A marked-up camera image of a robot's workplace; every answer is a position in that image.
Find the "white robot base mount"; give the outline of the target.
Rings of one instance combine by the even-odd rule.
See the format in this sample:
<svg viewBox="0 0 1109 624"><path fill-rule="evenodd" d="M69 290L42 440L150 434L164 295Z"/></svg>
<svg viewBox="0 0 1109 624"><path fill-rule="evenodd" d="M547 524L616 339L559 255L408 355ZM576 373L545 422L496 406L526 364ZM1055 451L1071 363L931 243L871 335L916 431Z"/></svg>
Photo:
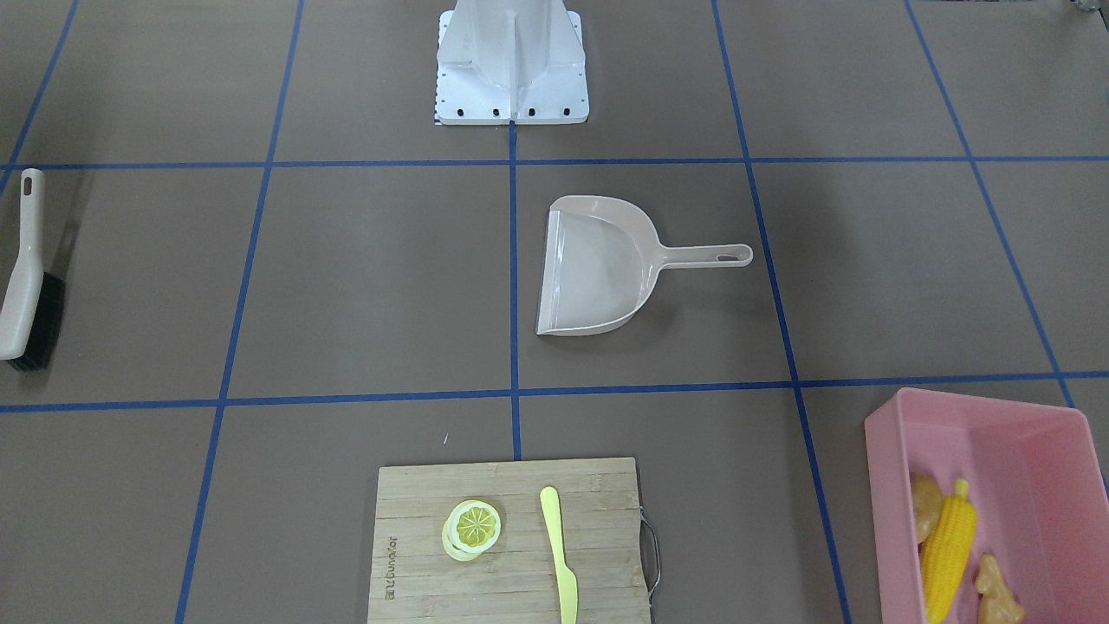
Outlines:
<svg viewBox="0 0 1109 624"><path fill-rule="evenodd" d="M437 35L436 123L590 117L583 24L562 1L459 1L438 17Z"/></svg>

